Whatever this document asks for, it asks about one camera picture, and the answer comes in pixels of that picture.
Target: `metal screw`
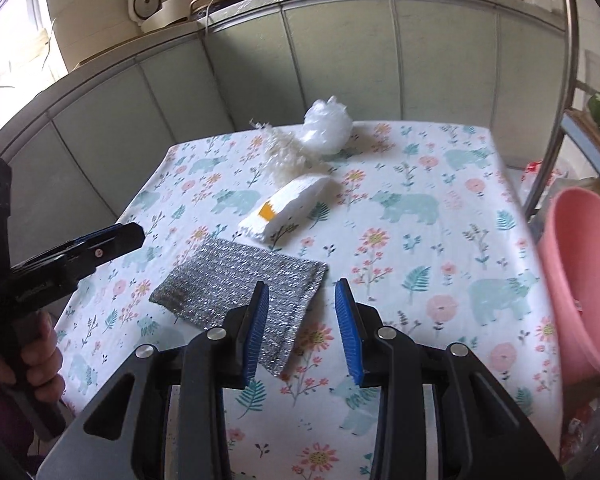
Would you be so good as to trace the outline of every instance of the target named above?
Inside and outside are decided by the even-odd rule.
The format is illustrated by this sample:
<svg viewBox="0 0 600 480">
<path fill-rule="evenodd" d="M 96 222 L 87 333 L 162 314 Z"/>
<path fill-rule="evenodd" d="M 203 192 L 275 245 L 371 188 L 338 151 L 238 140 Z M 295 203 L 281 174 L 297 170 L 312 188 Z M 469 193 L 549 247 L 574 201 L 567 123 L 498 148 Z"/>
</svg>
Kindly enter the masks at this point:
<svg viewBox="0 0 600 480">
<path fill-rule="evenodd" d="M 218 341 L 219 339 L 225 338 L 226 330 L 221 326 L 215 326 L 206 332 L 206 336 L 211 339 L 211 341 Z"/>
<path fill-rule="evenodd" d="M 391 328 L 390 326 L 383 326 L 378 329 L 378 337 L 380 339 L 393 339 L 397 335 L 398 334 L 395 329 Z"/>
<path fill-rule="evenodd" d="M 469 349 L 462 343 L 453 343 L 451 345 L 451 353 L 456 357 L 466 357 L 469 355 Z"/>
<path fill-rule="evenodd" d="M 140 345 L 138 348 L 136 348 L 136 357 L 139 357 L 141 359 L 151 357 L 153 353 L 154 347 L 152 347 L 151 345 Z"/>
</svg>

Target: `bear print tablecloth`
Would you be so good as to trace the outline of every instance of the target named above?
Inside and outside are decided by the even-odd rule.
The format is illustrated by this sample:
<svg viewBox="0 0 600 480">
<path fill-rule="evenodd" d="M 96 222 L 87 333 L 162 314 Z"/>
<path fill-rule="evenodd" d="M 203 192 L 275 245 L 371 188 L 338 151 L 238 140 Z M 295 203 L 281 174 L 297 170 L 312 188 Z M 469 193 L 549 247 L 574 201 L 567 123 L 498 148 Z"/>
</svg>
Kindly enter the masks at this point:
<svg viewBox="0 0 600 480">
<path fill-rule="evenodd" d="M 65 402 L 79 412 L 141 343 L 180 346 L 197 331 L 148 301 L 205 236 L 258 246 L 238 222 L 275 191 L 253 130 L 173 146 L 121 216 L 144 246 L 80 283 L 58 321 Z M 333 283 L 416 342 L 470 346 L 554 452 L 562 399 L 558 347 L 541 268 L 488 130 L 355 123 L 332 182 L 262 247 L 322 260 L 329 272 L 285 373 L 261 366 L 224 394 L 237 478 L 353 480 L 370 473 L 378 393 L 347 376 Z"/>
</svg>

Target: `silver scouring cloth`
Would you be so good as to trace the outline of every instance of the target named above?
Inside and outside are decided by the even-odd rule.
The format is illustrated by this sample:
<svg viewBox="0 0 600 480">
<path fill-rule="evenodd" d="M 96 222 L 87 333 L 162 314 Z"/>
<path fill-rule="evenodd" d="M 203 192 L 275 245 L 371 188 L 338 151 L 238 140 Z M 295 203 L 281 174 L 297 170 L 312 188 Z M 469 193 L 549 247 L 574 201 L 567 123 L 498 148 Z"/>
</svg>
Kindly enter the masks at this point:
<svg viewBox="0 0 600 480">
<path fill-rule="evenodd" d="M 269 285 L 269 315 L 260 364 L 278 375 L 291 353 L 302 317 L 327 264 L 207 237 L 192 258 L 173 269 L 149 301 L 201 330 L 248 304 L 257 281 Z"/>
</svg>

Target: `floral tablecloth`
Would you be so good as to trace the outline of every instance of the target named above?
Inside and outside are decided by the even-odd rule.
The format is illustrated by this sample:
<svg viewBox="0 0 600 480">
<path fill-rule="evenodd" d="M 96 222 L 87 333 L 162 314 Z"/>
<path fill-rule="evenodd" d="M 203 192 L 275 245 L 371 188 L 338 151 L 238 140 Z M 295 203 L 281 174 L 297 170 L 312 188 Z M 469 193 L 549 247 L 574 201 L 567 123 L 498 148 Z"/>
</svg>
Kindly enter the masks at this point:
<svg viewBox="0 0 600 480">
<path fill-rule="evenodd" d="M 64 400 L 79 412 L 145 342 L 197 331 L 151 291 L 207 236 L 258 245 L 238 222 L 275 191 L 260 131 L 173 146 L 121 222 L 144 246 L 80 283 L 56 329 Z M 356 299 L 418 343 L 470 346 L 557 452 L 558 348 L 541 268 L 490 133 L 473 126 L 356 123 L 324 161 L 333 182 L 264 246 L 330 270 L 281 377 L 258 367 L 224 394 L 232 470 L 259 480 L 352 480 L 370 473 L 379 396 L 347 375 L 333 309 L 346 277 Z"/>
</svg>

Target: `pink bucket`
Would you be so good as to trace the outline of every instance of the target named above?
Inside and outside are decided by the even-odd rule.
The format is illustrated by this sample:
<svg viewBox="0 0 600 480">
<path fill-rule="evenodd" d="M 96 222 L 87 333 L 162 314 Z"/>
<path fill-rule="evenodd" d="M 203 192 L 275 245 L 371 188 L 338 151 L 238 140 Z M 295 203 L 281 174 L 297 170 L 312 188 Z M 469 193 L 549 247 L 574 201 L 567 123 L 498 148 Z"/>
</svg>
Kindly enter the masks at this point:
<svg viewBox="0 0 600 480">
<path fill-rule="evenodd" d="M 600 374 L 600 197 L 578 187 L 559 193 L 538 248 L 554 306 L 562 380 L 574 384 Z"/>
</svg>

